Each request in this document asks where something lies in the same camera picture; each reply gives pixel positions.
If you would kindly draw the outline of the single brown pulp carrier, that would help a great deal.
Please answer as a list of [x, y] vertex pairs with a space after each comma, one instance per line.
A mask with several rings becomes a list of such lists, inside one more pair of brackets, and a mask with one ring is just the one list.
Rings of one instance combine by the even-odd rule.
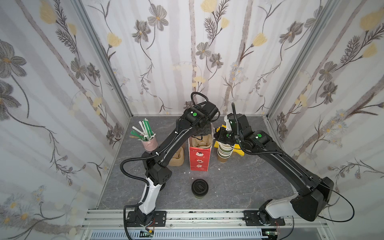
[[191, 147], [198, 149], [210, 149], [213, 144], [212, 135], [192, 137]]

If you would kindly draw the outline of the red white paper bag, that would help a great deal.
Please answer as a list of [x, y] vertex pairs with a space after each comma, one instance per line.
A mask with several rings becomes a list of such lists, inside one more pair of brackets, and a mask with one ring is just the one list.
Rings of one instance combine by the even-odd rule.
[[[212, 134], [212, 137], [213, 137], [212, 147], [214, 145], [214, 131]], [[210, 149], [193, 148], [191, 147], [192, 137], [190, 137], [188, 140], [190, 170], [207, 172], [209, 170], [212, 147]]]

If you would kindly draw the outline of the black plastic cup lid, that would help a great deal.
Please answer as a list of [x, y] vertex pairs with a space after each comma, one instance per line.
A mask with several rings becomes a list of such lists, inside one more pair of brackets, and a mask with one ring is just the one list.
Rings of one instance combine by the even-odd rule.
[[206, 195], [209, 191], [209, 185], [203, 179], [196, 179], [192, 183], [191, 189], [194, 195]]

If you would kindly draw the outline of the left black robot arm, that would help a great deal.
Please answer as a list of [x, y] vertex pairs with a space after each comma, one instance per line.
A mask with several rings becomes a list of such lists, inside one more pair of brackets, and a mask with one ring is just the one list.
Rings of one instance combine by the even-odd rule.
[[[136, 221], [147, 226], [154, 218], [156, 201], [163, 185], [171, 178], [172, 171], [168, 165], [177, 150], [189, 140], [190, 137], [204, 136], [211, 132], [211, 123], [218, 120], [220, 111], [209, 98], [202, 93], [191, 93], [192, 106], [186, 109], [176, 120], [176, 127], [168, 137], [150, 153], [145, 152], [142, 157], [128, 158], [121, 162], [121, 172], [134, 180], [145, 183], [145, 189], [140, 201], [135, 205], [124, 206], [134, 208]], [[130, 162], [142, 161], [145, 168], [145, 177], [137, 177], [125, 170]]]

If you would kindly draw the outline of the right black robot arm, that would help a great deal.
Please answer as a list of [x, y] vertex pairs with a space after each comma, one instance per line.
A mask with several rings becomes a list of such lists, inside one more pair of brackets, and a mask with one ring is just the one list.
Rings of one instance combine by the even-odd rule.
[[232, 147], [238, 145], [244, 154], [260, 157], [285, 177], [297, 192], [291, 197], [267, 200], [258, 209], [256, 218], [260, 224], [270, 225], [285, 216], [299, 216], [309, 222], [319, 218], [334, 193], [334, 182], [300, 165], [267, 133], [254, 131], [247, 117], [236, 112], [234, 104], [232, 108], [233, 112], [224, 118], [225, 126], [215, 133], [216, 140]]

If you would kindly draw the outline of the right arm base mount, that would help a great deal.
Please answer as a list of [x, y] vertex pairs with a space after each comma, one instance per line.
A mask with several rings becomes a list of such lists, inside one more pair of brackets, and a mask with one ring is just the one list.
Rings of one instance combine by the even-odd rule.
[[270, 217], [265, 211], [258, 211], [258, 210], [248, 210], [243, 211], [244, 217], [243, 220], [246, 223], [246, 226], [248, 227], [260, 227], [260, 226], [285, 226], [285, 220], [284, 218], [280, 217], [277, 219], [273, 219]]

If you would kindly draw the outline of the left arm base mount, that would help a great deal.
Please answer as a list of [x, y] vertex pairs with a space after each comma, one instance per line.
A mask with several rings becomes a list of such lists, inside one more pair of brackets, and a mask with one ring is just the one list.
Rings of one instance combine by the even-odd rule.
[[124, 223], [126, 227], [165, 227], [167, 219], [166, 211], [153, 211], [144, 215], [140, 211], [130, 211], [125, 214]]

